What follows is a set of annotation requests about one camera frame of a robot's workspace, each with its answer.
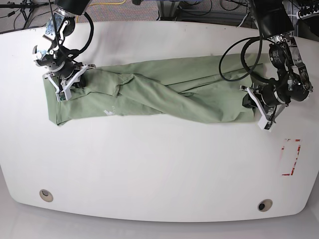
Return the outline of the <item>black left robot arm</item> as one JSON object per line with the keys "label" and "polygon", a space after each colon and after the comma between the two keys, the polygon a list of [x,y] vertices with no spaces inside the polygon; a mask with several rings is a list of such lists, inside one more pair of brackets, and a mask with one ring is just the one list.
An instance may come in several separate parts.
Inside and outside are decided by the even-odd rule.
{"label": "black left robot arm", "polygon": [[[259,35],[244,38],[240,53],[240,61],[246,74],[237,81],[250,76],[252,85],[240,86],[246,92],[242,106],[258,109],[261,117],[258,126],[262,130],[271,130],[279,114],[289,106],[291,101],[303,102],[313,92],[306,65],[302,61],[295,38],[293,24],[280,0],[248,0],[249,13],[254,20]],[[262,50],[258,50],[256,61],[252,66],[246,62],[246,51],[255,42],[260,46],[269,42],[269,60],[276,68],[278,77],[265,78],[255,71],[261,58]]]}

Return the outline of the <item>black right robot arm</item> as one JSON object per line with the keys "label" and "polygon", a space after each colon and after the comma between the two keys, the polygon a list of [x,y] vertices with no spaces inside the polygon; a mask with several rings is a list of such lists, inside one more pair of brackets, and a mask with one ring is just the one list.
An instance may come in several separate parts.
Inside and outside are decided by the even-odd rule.
{"label": "black right robot arm", "polygon": [[[49,43],[34,47],[32,56],[36,66],[48,70],[43,75],[55,88],[57,101],[71,99],[71,89],[84,88],[86,82],[82,75],[89,69],[94,69],[94,64],[84,64],[75,60],[89,47],[94,34],[94,23],[86,12],[90,5],[89,0],[56,0],[57,10],[51,10],[43,38]],[[81,49],[68,49],[64,41],[73,33],[76,25],[75,18],[84,15],[90,24],[89,38]]]}

